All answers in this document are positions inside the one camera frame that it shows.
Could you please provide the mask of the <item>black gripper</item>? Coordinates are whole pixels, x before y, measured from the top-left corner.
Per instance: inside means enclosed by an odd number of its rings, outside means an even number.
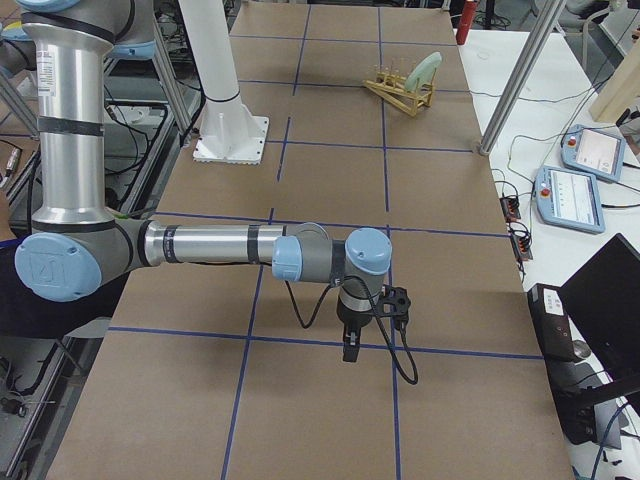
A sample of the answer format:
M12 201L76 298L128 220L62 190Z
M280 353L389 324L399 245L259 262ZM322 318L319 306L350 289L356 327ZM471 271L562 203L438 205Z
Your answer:
M343 361L358 359L360 330L374 317L374 307L382 293L382 283L347 275L339 288L337 315L343 323Z

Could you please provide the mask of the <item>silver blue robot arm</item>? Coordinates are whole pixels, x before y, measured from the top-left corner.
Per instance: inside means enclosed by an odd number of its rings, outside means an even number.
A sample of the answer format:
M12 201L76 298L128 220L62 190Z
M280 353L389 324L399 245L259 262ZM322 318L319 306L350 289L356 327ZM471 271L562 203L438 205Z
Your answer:
M343 241L313 223L164 226L118 219L105 205L104 60L151 58L149 1L24 1L35 44L43 202L15 254L20 280L38 296L71 302L137 268L162 263L264 264L288 282L339 291L343 358L356 360L361 330L378 318L392 246L361 228Z

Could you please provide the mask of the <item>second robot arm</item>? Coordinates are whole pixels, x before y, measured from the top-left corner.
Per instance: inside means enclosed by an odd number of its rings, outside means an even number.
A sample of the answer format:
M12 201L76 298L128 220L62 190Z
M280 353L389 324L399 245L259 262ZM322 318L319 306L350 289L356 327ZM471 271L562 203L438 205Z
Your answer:
M151 1L20 1L21 24L1 29L1 72L34 71L41 55L70 53L103 70L107 58L143 61L156 51Z

